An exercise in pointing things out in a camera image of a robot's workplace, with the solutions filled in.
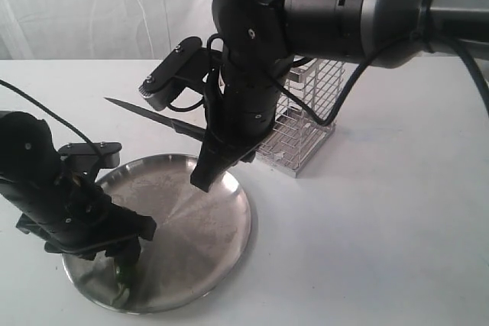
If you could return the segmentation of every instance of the stainless steel tray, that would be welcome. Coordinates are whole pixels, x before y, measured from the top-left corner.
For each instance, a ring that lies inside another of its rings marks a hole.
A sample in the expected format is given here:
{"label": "stainless steel tray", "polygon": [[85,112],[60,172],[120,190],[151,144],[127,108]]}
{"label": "stainless steel tray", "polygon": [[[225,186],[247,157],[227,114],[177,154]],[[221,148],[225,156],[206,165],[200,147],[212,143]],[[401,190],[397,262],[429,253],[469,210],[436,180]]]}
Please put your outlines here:
{"label": "stainless steel tray", "polygon": [[114,203],[158,223],[152,242],[142,240],[137,286],[121,297],[113,261],[99,254],[85,261],[63,255],[75,287],[113,311],[167,311],[210,292],[243,254],[251,231],[251,210],[238,181],[226,173],[206,194],[190,184],[194,157],[161,155],[120,166],[99,184]]}

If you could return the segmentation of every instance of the wire rack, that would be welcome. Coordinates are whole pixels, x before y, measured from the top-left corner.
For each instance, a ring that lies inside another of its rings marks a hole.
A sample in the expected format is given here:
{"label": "wire rack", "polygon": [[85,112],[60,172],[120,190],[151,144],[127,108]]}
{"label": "wire rack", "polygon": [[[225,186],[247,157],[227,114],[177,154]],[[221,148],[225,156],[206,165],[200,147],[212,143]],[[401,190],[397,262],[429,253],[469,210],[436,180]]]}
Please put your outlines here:
{"label": "wire rack", "polygon": [[[342,89],[345,64],[313,60],[293,68],[286,87],[325,118]],[[297,177],[316,151],[335,131],[335,124],[320,127],[285,95],[280,97],[274,132],[258,150],[258,158],[280,171]]]}

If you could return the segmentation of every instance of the white table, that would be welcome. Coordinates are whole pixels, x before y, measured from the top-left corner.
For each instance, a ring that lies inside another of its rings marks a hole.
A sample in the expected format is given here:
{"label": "white table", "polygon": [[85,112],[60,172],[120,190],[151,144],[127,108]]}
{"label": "white table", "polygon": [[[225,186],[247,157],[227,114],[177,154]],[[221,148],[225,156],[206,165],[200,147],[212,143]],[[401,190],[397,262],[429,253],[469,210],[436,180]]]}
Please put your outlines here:
{"label": "white table", "polygon": [[[102,99],[144,106],[137,87],[157,64],[8,61],[0,62],[0,77],[93,140],[122,142],[123,162],[197,154],[197,142]],[[44,116],[6,90],[0,90],[0,108]],[[186,117],[202,122],[195,113]],[[48,122],[55,147],[78,141]],[[257,211],[248,255],[204,299],[147,317],[111,313],[85,300],[60,257],[15,230],[20,213],[0,199],[0,323],[489,324],[489,119],[457,59],[369,69],[335,136],[300,179],[258,161],[232,172]]]}

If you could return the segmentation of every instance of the knife blade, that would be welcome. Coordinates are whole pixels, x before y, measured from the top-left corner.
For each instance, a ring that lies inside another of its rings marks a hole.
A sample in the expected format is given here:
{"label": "knife blade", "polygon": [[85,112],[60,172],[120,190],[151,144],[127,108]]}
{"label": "knife blade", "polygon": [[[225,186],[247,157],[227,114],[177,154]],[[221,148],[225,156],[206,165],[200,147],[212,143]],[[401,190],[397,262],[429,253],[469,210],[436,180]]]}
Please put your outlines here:
{"label": "knife blade", "polygon": [[181,121],[175,118],[168,118],[167,116],[163,116],[160,114],[157,114],[156,112],[152,112],[150,110],[147,110],[146,108],[142,108],[136,105],[133,105],[129,102],[124,102],[120,101],[115,98],[109,98],[105,97],[105,99],[114,105],[117,105],[119,107],[122,107],[125,110],[128,110],[136,115],[139,115],[143,118],[149,118],[152,121],[155,121],[159,124],[163,124],[165,126],[171,127],[177,132],[178,134],[184,134],[188,137],[192,137],[193,139],[196,139],[198,141],[203,141],[204,139],[204,134],[206,133],[206,130],[192,125],[188,124],[185,121]]}

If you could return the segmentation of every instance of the metal plate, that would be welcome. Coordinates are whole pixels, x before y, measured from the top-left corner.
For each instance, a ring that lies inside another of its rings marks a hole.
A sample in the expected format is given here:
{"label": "metal plate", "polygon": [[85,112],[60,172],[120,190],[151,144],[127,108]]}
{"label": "metal plate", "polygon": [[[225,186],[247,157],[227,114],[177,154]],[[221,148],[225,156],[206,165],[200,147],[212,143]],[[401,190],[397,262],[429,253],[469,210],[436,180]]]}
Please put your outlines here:
{"label": "metal plate", "polygon": [[196,159],[161,155],[136,160],[110,172],[99,184],[113,202],[151,215],[158,223],[152,242],[141,240],[138,284],[119,293],[113,261],[63,255],[75,287],[113,311],[155,313],[204,296],[223,280],[243,254],[251,231],[251,210],[238,181],[226,173],[206,194],[190,184]]}

